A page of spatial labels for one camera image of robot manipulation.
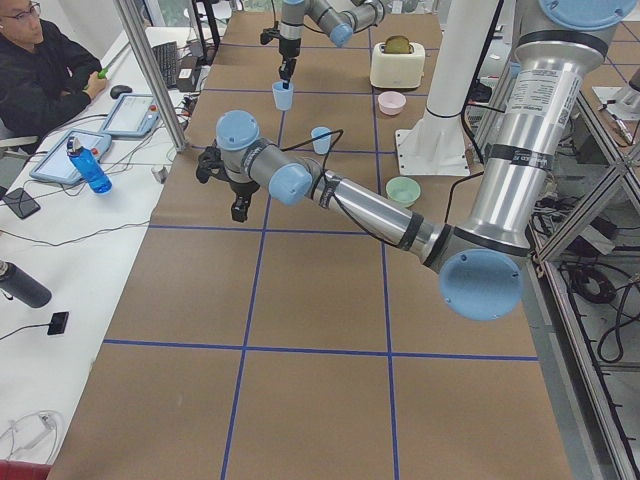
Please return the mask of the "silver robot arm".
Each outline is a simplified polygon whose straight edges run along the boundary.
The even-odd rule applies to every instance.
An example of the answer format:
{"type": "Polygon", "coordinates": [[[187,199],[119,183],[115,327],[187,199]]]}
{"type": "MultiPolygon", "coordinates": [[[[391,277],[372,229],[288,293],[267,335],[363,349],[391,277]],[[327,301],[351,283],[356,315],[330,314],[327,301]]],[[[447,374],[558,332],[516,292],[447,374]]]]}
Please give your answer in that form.
{"type": "Polygon", "coordinates": [[[284,1],[276,36],[282,56],[279,75],[284,87],[289,88],[294,74],[306,18],[336,47],[343,47],[354,34],[379,25],[385,14],[383,1],[353,1],[353,7],[343,11],[326,0],[284,1]]]}
{"type": "MultiPolygon", "coordinates": [[[[277,39],[280,80],[290,80],[301,53],[303,21],[309,17],[336,47],[357,28],[378,26],[383,1],[352,1],[335,12],[328,1],[283,1],[279,22],[261,33],[277,39]]],[[[212,146],[213,176],[236,194],[234,221],[247,220],[260,187],[285,205],[303,198],[340,212],[365,233],[416,255],[439,275],[439,290],[456,313],[486,321],[519,303],[520,269],[529,254],[525,228],[551,171],[561,136],[584,77],[603,64],[615,30],[638,1],[515,1],[514,46],[519,65],[497,139],[484,160],[480,187],[468,218],[459,225],[430,222],[417,212],[341,177],[310,158],[287,155],[261,136],[257,120],[243,110],[223,114],[212,146]]],[[[484,61],[500,1],[453,1],[423,117],[396,142],[401,173],[463,174],[454,160],[468,90],[484,61]]]]}

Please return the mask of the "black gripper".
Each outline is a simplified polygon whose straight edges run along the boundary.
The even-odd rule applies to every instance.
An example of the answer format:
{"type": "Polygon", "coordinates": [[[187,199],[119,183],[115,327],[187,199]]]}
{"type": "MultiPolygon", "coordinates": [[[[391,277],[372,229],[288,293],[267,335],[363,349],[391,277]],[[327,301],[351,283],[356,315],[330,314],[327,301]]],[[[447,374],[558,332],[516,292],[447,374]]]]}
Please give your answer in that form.
{"type": "Polygon", "coordinates": [[[283,57],[279,67],[279,76],[282,82],[282,88],[288,90],[291,85],[297,57],[300,55],[301,39],[289,39],[284,36],[279,37],[279,53],[283,57]]]}
{"type": "Polygon", "coordinates": [[[236,182],[229,181],[231,190],[236,195],[231,205],[231,218],[238,223],[244,223],[248,219],[251,197],[260,189],[260,185],[255,181],[236,182]]]}

